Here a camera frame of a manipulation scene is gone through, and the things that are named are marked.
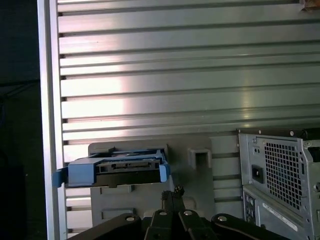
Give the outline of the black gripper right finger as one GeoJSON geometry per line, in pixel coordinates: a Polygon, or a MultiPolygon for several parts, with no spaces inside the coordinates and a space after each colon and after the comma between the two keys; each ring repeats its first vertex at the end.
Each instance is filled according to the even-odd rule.
{"type": "Polygon", "coordinates": [[[214,215],[211,220],[186,209],[183,186],[174,188],[174,221],[188,240],[274,240],[275,234],[229,214],[214,215]]]}

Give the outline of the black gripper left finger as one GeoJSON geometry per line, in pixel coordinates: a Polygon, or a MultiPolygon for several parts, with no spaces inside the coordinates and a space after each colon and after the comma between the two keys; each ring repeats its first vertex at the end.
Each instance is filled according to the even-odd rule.
{"type": "Polygon", "coordinates": [[[152,217],[142,219],[133,213],[123,213],[97,226],[85,230],[72,240],[170,240],[174,218],[174,197],[172,191],[161,196],[162,208],[152,217]]]}

